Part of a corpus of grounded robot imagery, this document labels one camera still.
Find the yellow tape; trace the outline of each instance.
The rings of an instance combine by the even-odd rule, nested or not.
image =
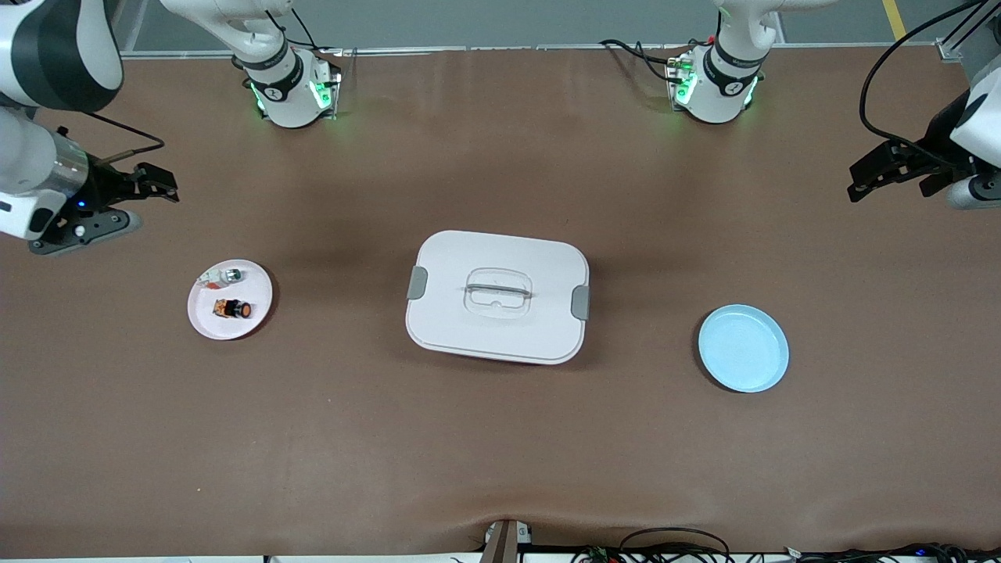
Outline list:
[[[886,19],[890,20],[890,29],[893,29],[893,37],[899,40],[904,35],[907,35],[904,20],[900,19],[900,10],[897,8],[896,0],[883,0],[883,9],[886,10]]]

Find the brown table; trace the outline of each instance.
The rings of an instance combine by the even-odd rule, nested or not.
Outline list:
[[[1001,542],[1001,212],[916,185],[860,204],[847,167],[879,50],[777,50],[749,112],[672,113],[600,51],[347,62],[339,119],[255,118],[227,61],[130,62],[104,113],[153,131],[181,203],[61,258],[0,239],[0,556],[412,553],[517,517],[537,543],[691,525],[735,549]],[[878,124],[911,137],[963,88],[895,56]],[[97,154],[141,142],[48,112]],[[421,350],[403,326],[446,228],[569,241],[592,265],[580,355],[553,368]],[[208,265],[269,267],[277,310],[217,343]],[[760,395],[702,373],[702,319],[782,324]]]

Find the white plate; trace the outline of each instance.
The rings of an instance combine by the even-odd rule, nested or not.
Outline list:
[[[706,319],[699,355],[717,381],[743,393],[771,388],[789,367],[789,343],[779,324],[747,305],[721,307]]]
[[[271,310],[271,277],[264,268],[250,260],[226,260],[207,268],[243,272],[243,280],[221,290],[206,290],[198,285],[188,294],[188,319],[195,331],[217,341],[230,341],[247,335],[260,325]],[[223,319],[212,313],[216,300],[239,300],[250,304],[250,319]]]

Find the blue plate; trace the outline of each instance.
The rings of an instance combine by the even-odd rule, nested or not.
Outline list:
[[[789,367],[789,343],[779,324],[747,305],[721,307],[706,319],[699,355],[717,381],[743,393],[771,388]]]

